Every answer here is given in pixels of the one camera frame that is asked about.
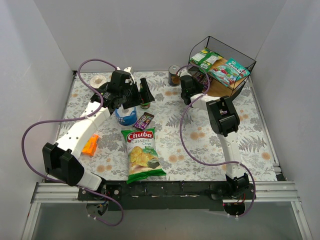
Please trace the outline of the teal Fox's candy bag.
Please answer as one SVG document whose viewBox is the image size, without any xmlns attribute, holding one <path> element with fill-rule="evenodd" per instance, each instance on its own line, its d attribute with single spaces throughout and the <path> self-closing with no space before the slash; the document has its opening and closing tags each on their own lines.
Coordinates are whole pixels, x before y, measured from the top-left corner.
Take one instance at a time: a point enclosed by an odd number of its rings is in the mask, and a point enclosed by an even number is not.
<svg viewBox="0 0 320 240">
<path fill-rule="evenodd" d="M 250 74 L 250 71 L 247 68 L 243 67 L 233 58 L 230 58 L 222 65 L 211 68 L 209 72 L 226 87 L 235 84 L 237 81 L 240 81 Z"/>
</svg>

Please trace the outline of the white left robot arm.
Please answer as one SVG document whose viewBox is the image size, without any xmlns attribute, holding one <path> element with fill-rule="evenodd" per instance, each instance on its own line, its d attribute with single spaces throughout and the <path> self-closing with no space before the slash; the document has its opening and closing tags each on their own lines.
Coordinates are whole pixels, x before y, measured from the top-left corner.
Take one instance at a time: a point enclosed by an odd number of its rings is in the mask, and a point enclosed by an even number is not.
<svg viewBox="0 0 320 240">
<path fill-rule="evenodd" d="M 85 111 L 75 124 L 55 143 L 46 143 L 42 149 L 45 171 L 66 183 L 96 191 L 103 179 L 86 170 L 79 161 L 86 143 L 119 107 L 128 109 L 153 102 L 147 80 L 137 83 L 129 71 L 115 70 L 111 80 L 93 89 Z"/>
</svg>

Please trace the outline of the green candy bag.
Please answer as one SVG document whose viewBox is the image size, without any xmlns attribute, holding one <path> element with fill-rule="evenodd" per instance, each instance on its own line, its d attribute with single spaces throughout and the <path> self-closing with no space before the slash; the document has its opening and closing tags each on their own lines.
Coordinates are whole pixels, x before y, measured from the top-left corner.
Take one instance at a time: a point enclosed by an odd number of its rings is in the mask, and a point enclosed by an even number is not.
<svg viewBox="0 0 320 240">
<path fill-rule="evenodd" d="M 216 61 L 219 61 L 222 58 L 223 57 L 220 54 L 205 47 L 203 50 L 191 56 L 189 62 L 199 66 L 199 70 L 205 74 L 211 69 Z"/>
</svg>

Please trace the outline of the purple m&m bag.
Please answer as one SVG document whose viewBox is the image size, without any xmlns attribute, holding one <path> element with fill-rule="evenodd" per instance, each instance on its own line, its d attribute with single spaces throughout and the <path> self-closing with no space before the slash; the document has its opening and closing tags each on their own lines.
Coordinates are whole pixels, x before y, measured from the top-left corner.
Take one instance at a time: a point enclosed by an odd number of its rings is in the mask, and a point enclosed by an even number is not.
<svg viewBox="0 0 320 240">
<path fill-rule="evenodd" d="M 134 128 L 144 131 L 150 122 L 153 120 L 155 116 L 148 112 L 144 112 L 143 115 L 137 120 L 137 122 L 133 125 Z"/>
<path fill-rule="evenodd" d="M 203 86 L 203 91 L 206 91 L 208 89 L 208 85 L 211 85 L 213 79 L 214 78 L 212 76 L 210 76 L 210 75 L 208 75 L 208 78 L 207 78 L 207 76 L 205 74 L 203 75 L 203 78 L 200 81 L 200 83 Z"/>
<path fill-rule="evenodd" d="M 197 71 L 196 73 L 194 73 L 193 75 L 192 75 L 192 77 L 194 78 L 194 79 L 196 79 L 198 82 L 200 82 L 202 79 L 203 79 L 203 73 L 202 72 L 200 72 L 200 71 Z"/>
</svg>

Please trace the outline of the green glass bottle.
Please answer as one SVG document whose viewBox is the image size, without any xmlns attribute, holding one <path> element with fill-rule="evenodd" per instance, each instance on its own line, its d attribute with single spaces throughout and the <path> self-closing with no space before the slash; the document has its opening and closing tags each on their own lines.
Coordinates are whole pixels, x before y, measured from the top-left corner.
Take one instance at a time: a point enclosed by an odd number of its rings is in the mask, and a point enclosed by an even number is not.
<svg viewBox="0 0 320 240">
<path fill-rule="evenodd" d="M 139 89 L 139 91 L 140 91 L 140 92 L 143 92 L 143 91 L 144 91 L 142 84 L 140 84 L 140 89 Z M 143 104 L 140 105 L 140 107 L 141 107 L 142 109 L 148 109 L 148 108 L 150 108 L 150 106 L 151 106 L 151 103 L 150 103 L 150 102 L 144 102 Z"/>
</svg>

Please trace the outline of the purple M&M bag front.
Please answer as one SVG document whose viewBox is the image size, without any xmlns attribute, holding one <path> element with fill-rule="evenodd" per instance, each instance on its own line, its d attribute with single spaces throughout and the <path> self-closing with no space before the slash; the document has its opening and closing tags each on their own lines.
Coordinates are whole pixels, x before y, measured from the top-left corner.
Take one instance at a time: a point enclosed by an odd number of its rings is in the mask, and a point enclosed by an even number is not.
<svg viewBox="0 0 320 240">
<path fill-rule="evenodd" d="M 193 75 L 192 75 L 192 77 L 194 78 L 194 79 L 196 79 L 198 82 L 200 82 L 202 79 L 203 79 L 203 73 L 202 72 L 200 72 L 200 71 L 197 71 L 196 73 L 194 73 Z"/>
</svg>

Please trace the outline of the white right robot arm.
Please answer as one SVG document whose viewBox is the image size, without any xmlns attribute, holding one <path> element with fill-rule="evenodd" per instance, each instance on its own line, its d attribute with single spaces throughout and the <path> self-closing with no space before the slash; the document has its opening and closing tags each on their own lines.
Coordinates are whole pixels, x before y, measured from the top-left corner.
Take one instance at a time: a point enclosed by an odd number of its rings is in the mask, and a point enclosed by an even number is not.
<svg viewBox="0 0 320 240">
<path fill-rule="evenodd" d="M 249 188 L 249 176 L 241 163 L 238 146 L 240 118 L 229 96 L 216 97 L 202 93 L 203 87 L 190 75 L 180 78 L 181 98 L 187 105 L 182 114 L 184 118 L 188 108 L 204 110 L 209 117 L 210 126 L 217 135 L 224 156 L 224 162 L 205 163 L 192 157 L 196 162 L 210 167 L 225 166 L 226 183 L 220 190 L 222 195 L 237 197 Z"/>
</svg>

